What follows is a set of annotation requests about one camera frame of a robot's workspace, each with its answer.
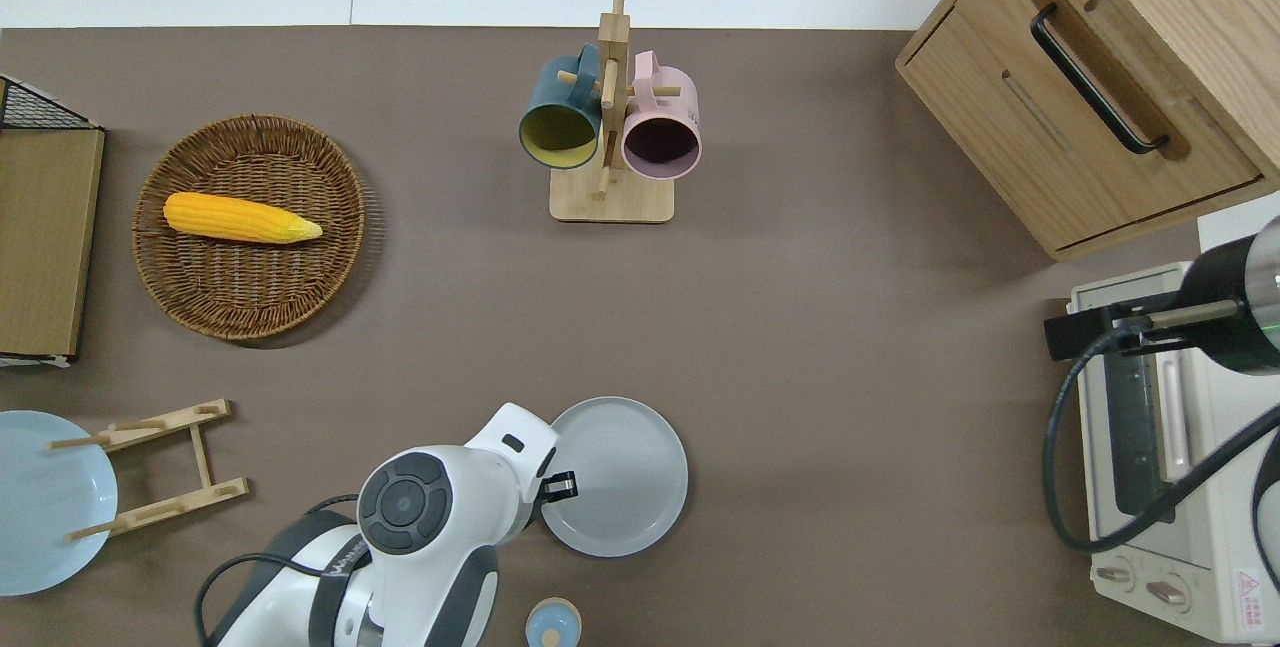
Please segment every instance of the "corn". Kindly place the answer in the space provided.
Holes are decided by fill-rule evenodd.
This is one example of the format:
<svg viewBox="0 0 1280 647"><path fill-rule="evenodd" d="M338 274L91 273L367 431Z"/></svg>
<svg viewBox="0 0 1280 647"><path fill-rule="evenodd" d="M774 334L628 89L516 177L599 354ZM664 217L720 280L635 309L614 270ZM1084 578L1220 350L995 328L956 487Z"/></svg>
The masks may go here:
<svg viewBox="0 0 1280 647"><path fill-rule="evenodd" d="M201 192L169 195L164 218L178 232L246 242L285 245L323 232L319 224L288 210Z"/></svg>

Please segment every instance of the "oven knob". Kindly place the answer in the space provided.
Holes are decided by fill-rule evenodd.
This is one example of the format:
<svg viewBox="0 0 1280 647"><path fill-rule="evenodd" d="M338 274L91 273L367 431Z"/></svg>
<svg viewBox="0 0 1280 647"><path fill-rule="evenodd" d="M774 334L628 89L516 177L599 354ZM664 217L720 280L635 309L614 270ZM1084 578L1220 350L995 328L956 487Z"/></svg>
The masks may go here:
<svg viewBox="0 0 1280 647"><path fill-rule="evenodd" d="M1101 577L1107 582L1120 582L1120 583L1133 582L1133 574L1130 574L1129 570L1124 568L1098 568L1093 570L1093 574Z"/></svg>
<svg viewBox="0 0 1280 647"><path fill-rule="evenodd" d="M1175 574L1166 575L1161 582L1148 582L1147 592L1179 612L1187 612L1192 609L1192 598L1187 593L1187 583Z"/></svg>
<svg viewBox="0 0 1280 647"><path fill-rule="evenodd" d="M1129 564L1129 560L1125 560L1119 555L1114 555L1107 561L1112 564L1094 569L1093 574L1098 579L1114 582L1116 587L1124 588L1125 592L1133 592L1137 583L1133 579L1133 565Z"/></svg>

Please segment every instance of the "brown tabletop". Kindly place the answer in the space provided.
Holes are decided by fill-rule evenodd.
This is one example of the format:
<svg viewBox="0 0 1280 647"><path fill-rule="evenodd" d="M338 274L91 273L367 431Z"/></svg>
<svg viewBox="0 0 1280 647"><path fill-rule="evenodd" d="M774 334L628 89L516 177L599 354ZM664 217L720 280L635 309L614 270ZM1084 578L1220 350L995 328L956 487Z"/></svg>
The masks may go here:
<svg viewBox="0 0 1280 647"><path fill-rule="evenodd" d="M516 126L540 64L590 38L4 31L0 70L109 133L81 359L0 372L0 409L96 430L225 397L234 415L205 430L211 469L253 492L0 598L0 644L192 644L215 565L385 457L466 441L507 400L550 420L599 395L680 433L685 512L621 560L535 524L499 550L485 644L522 644L552 594L579 606L588 646L1203 642L1094 594L1038 483L1064 374L1041 319L1075 284L1193 258L1193 225L1052 264L893 72L906 33L717 29L632 35L701 100L704 158L677 183L675 220L562 224ZM169 146L250 111L342 145L370 228L333 305L242 346L152 304L129 224ZM113 455L122 509L198 486L186 441L137 450ZM210 594L211 623L242 569Z"/></svg>

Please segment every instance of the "mug handle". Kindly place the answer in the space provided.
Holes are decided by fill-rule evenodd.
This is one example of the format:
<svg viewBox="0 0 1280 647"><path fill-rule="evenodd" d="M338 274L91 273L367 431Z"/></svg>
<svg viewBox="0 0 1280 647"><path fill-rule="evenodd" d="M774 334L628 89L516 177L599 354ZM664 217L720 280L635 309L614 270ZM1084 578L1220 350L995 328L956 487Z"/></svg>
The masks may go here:
<svg viewBox="0 0 1280 647"><path fill-rule="evenodd" d="M575 105L584 105L591 99L591 90L600 74L600 50L591 42L582 45L582 51L577 53L577 81L568 91L568 101Z"/></svg>
<svg viewBox="0 0 1280 647"><path fill-rule="evenodd" d="M658 54L653 50L636 55L636 77L631 86L635 87L636 104L641 111L658 109L658 97L653 94L653 78L659 69L662 67L658 64Z"/></svg>

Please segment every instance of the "wooden stand base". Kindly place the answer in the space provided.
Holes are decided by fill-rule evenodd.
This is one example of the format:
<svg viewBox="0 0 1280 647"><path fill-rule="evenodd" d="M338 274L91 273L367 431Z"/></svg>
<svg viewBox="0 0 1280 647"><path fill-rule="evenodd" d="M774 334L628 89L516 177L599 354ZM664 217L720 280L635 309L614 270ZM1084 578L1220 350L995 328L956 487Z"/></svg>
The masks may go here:
<svg viewBox="0 0 1280 647"><path fill-rule="evenodd" d="M74 542L100 532L110 532L113 536L122 534L124 532L146 527L147 524L154 524L192 510L198 510L200 507L207 507L209 505L230 500L232 497L248 495L248 480L243 477L214 484L209 473L209 456L205 454L205 438L200 433L200 425L209 420L228 416L229 414L232 414L232 407L227 400L214 400L211 402L172 411L150 419L110 424L106 429L99 432L97 434L92 434L91 437L50 442L47 445L47 448L50 450L97 445L108 452L114 452L115 450L123 450L124 447L131 447L141 442L148 442L156 437L188 430L191 433L192 445L196 447L196 471L200 473L200 483L204 484L200 489L193 489L184 495L178 495L177 497L169 497L168 500L160 500L134 510L120 512L110 521L69 532L63 538L68 542Z"/></svg>
<svg viewBox="0 0 1280 647"><path fill-rule="evenodd" d="M604 155L602 147L577 169L552 170L552 217L561 222L660 224L676 215L675 182L646 179L621 164L604 167ZM602 192L604 170L609 176Z"/></svg>

